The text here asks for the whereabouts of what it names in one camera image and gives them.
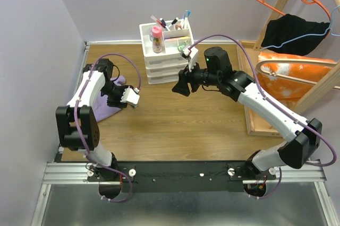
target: orange and white fabric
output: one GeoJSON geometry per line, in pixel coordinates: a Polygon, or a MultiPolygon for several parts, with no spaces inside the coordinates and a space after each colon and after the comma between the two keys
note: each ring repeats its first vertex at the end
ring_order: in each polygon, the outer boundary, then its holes
{"type": "MultiPolygon", "coordinates": [[[[277,53],[263,53],[258,56],[258,61],[265,59],[312,59],[323,60],[327,62],[334,62],[327,59],[309,58],[299,55],[277,54],[277,53]]],[[[330,70],[330,67],[312,64],[300,64],[300,63],[268,63],[263,64],[262,70],[269,71],[270,73],[282,74],[300,79],[310,80],[318,82],[323,76],[325,76],[330,70]]],[[[303,84],[300,82],[289,81],[280,79],[274,75],[263,75],[258,73],[258,79],[262,88],[268,92],[275,99],[287,102],[297,102],[303,95],[305,95],[312,85],[303,84]]]]}

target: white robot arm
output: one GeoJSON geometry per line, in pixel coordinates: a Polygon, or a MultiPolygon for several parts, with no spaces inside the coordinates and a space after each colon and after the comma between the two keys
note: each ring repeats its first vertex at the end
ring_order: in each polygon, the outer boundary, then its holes
{"type": "MultiPolygon", "coordinates": [[[[200,85],[215,85],[222,94],[258,113],[276,128],[285,140],[278,146],[255,152],[245,162],[243,168],[245,173],[257,175],[269,168],[284,165],[296,169],[301,168],[319,146],[319,138],[264,99],[254,79],[247,73],[233,71],[227,52],[221,47],[212,47],[204,52],[207,68],[200,69],[197,55],[198,50],[194,47],[183,51],[182,56],[189,63],[184,70],[179,72],[179,80],[173,87],[173,92],[189,96],[188,83],[191,85],[192,92],[196,92],[200,85]]],[[[265,95],[298,121],[321,132],[322,124],[317,119],[309,121],[286,108],[268,93],[265,92],[265,95]]]]}
{"type": "Polygon", "coordinates": [[[99,60],[91,78],[89,77],[90,68],[91,64],[88,64],[83,69],[82,82],[66,107],[58,107],[56,110],[59,141],[62,147],[68,147],[80,153],[86,152],[76,127],[71,123],[74,122],[73,109],[79,99],[79,94],[84,89],[86,81],[90,80],[78,104],[81,129],[90,149],[90,157],[102,165],[115,168],[114,154],[107,151],[99,140],[99,128],[92,107],[99,93],[108,96],[107,105],[110,107],[125,108],[127,105],[136,107],[139,102],[139,90],[130,85],[116,85],[110,80],[113,63],[109,59],[99,60]]]}

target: white storage drawer unit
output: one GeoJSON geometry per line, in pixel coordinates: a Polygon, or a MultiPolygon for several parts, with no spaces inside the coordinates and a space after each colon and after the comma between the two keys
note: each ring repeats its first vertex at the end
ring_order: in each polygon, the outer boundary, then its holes
{"type": "Polygon", "coordinates": [[[185,41],[190,45],[193,44],[190,24],[188,22],[188,29],[183,30],[165,31],[163,29],[164,50],[161,53],[155,53],[152,50],[150,29],[155,25],[158,24],[147,23],[139,25],[148,82],[149,84],[161,84],[178,81],[178,72],[185,68],[188,61],[181,56],[177,47],[185,41]],[[166,40],[175,37],[189,38],[166,40]]]}

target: purple glove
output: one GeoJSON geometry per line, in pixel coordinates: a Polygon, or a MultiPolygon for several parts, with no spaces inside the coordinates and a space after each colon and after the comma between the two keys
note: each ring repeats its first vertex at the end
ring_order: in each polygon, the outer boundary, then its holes
{"type": "MultiPolygon", "coordinates": [[[[114,82],[116,85],[122,85],[125,84],[126,80],[125,77],[119,76],[119,78],[114,82]]],[[[107,104],[107,95],[104,95],[103,97],[98,95],[95,103],[93,104],[93,113],[95,114],[96,121],[104,120],[115,113],[121,111],[120,108],[111,108],[107,104]]]]}

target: wooden table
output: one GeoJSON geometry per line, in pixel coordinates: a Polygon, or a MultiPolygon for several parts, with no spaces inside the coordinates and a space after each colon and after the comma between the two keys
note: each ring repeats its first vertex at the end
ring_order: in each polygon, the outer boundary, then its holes
{"type": "MultiPolygon", "coordinates": [[[[236,45],[198,45],[202,67],[203,52],[212,46],[227,50],[233,67],[238,69],[236,45]]],[[[283,141],[279,137],[249,136],[244,107],[219,92],[200,88],[185,97],[171,91],[175,83],[149,85],[141,45],[91,45],[87,63],[110,52],[132,59],[142,75],[139,105],[125,108],[98,124],[100,140],[118,160],[244,160],[258,149],[283,141]]],[[[129,62],[117,56],[109,58],[118,65],[127,84],[138,84],[129,62]]],[[[84,159],[65,149],[62,160],[84,159]]]]}

